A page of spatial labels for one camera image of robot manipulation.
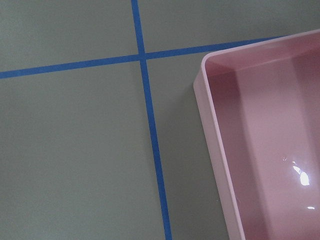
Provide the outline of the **pink plastic bin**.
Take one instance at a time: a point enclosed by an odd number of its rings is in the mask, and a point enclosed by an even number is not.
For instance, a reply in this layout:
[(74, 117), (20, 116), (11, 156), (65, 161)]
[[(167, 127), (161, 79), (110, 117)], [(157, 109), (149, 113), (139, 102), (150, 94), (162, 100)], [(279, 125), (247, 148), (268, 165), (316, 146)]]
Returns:
[(319, 30), (211, 52), (193, 88), (229, 238), (319, 239)]

